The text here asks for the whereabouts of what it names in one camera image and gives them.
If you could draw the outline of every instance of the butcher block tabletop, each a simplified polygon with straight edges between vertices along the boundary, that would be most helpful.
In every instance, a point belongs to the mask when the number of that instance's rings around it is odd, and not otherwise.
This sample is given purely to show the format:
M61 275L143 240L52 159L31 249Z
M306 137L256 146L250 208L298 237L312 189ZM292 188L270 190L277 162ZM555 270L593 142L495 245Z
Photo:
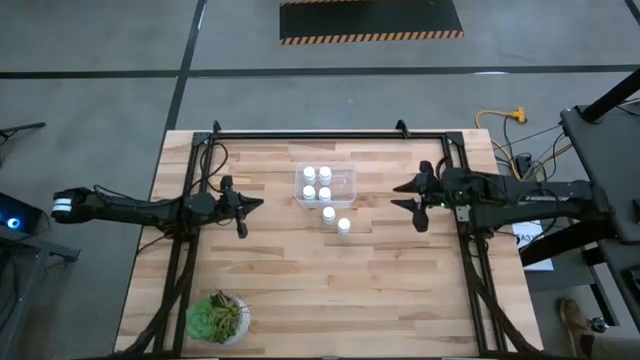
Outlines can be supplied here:
M488 132L461 131L470 168L497 172ZM192 135L193 131L167 133L153 200L180 195ZM411 213L390 203L411 197L392 189L410 181L421 160L435 164L443 157L439 141L230 140L222 144L229 158L212 183L232 175L236 191L264 199L264 204L248 215L246 239L237 237L235 223L202 228L190 302L218 290L236 295L250 310L250 332L228 346L185 334L182 356L477 355L451 211L428 210L429 231L418 233ZM211 169L224 157L220 147L215 149ZM350 208L336 209L337 218L351 220L348 236L323 225L321 209L304 209L297 203L298 163L355 165L357 198ZM145 228L140 246L161 235ZM489 240L489 257L498 302L525 338L542 349L516 243L508 235L497 235ZM130 345L160 306L170 249L171 240L162 240L136 258L116 350ZM494 336L484 310L492 344ZM177 306L169 321L167 348L173 340L176 314Z

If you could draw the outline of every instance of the white label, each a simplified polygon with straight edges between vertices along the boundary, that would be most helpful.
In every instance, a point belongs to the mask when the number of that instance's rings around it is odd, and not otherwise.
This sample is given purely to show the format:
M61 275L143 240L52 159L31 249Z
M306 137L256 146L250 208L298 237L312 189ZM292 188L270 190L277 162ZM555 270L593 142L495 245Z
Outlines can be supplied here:
M513 224L513 233L519 240L518 249L531 243L531 240L542 233L539 221ZM551 259L542 260L524 268L527 271L553 271Z

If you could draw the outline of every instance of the concrete floor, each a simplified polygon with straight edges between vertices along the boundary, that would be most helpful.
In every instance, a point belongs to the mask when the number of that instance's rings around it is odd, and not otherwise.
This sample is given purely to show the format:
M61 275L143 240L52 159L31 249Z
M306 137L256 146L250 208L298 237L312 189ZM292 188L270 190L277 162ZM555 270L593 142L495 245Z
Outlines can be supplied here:
M640 63L640 26L623 0L456 0L461 40L282 47L278 1L209 1L193 69L367 66L530 66ZM0 3L0 72L178 70L196 0L6 0ZM189 79L177 129L473 127L483 109L524 106L517 139L558 123L558 113L593 101L627 73L331 76ZM0 80L0 127L47 127L3 148L0 191L43 209L54 191L99 183L147 198L176 80ZM483 124L503 141L502 119ZM559 132L519 143L539 154ZM573 152L555 180L585 178ZM140 228L53 224L43 239L82 249L78 262L42 282L21 359L109 353L114 344ZM623 326L638 333L615 286L599 269ZM574 296L595 316L585 287L533 292L545 348L568 354L555 300Z

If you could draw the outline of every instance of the white bottle cap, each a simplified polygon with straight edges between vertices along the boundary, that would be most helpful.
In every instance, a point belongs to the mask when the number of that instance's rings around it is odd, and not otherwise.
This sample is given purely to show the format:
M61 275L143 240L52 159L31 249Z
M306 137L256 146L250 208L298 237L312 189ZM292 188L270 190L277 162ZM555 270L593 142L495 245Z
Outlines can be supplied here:
M304 174L305 179L313 179L314 177L316 177L316 171L311 166L307 166L306 168L304 168L302 173Z
M318 198L322 201L331 200L331 190L327 187L320 188L320 191L318 191Z
M340 233L341 235L346 235L347 233L349 233L350 229L351 221L349 221L349 219L342 218L338 220L338 233Z
M327 186L331 184L331 169L328 166L323 166L320 168L320 184L323 186Z
M322 209L322 218L324 221L333 222L333 219L336 218L336 211L331 206L327 206Z
M316 198L316 189L311 185L307 185L302 189L302 196L305 200L313 200Z
M323 166L320 168L320 177L328 178L331 177L331 169L328 166Z

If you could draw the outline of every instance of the person's shoe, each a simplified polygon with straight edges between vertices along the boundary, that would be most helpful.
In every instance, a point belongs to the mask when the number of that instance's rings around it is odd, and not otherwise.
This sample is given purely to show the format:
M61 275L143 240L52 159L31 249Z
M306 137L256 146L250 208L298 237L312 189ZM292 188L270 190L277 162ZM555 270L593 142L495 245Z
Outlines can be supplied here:
M573 356L579 359L587 359L587 355L580 345L580 338L582 335L593 336L593 331L589 327L589 319L580 310L575 300L560 300L560 319L562 319L562 323L569 333Z

